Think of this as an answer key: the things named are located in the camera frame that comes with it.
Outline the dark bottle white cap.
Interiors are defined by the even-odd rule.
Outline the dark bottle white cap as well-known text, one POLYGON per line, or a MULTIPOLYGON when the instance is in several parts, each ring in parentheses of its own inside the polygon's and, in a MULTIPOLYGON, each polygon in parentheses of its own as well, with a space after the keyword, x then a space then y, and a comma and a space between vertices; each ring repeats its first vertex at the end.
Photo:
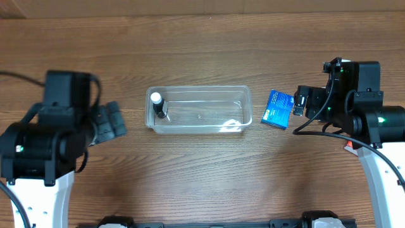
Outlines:
POLYGON ((162 95, 158 92, 154 92, 150 96, 153 110, 158 118, 165 118, 168 113, 168 105, 166 100, 162 97, 162 95))

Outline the blue box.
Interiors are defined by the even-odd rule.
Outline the blue box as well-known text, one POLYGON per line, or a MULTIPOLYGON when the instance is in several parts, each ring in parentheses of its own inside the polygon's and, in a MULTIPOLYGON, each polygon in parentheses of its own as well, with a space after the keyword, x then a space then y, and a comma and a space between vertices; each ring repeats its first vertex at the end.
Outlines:
POLYGON ((285 130, 289 125, 294 97, 272 90, 261 122, 285 130))

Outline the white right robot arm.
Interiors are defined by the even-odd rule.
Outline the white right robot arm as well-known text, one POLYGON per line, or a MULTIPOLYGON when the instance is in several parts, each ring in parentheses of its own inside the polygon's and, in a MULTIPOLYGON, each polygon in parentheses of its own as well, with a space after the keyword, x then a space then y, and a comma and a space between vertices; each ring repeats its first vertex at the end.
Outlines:
POLYGON ((377 61, 336 57, 323 63, 325 87, 300 85, 293 113, 339 132, 319 136, 352 142, 368 187, 377 227, 404 227, 404 108, 385 106, 377 61))

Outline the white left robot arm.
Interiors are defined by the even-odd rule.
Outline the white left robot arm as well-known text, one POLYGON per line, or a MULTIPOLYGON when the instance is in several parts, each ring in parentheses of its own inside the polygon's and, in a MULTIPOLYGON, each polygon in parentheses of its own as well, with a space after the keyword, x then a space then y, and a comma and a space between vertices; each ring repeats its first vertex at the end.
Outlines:
POLYGON ((91 146, 127 133, 117 102, 90 100, 99 79, 85 72, 49 70, 44 97, 1 134, 1 190, 15 227, 68 227, 75 175, 91 146))

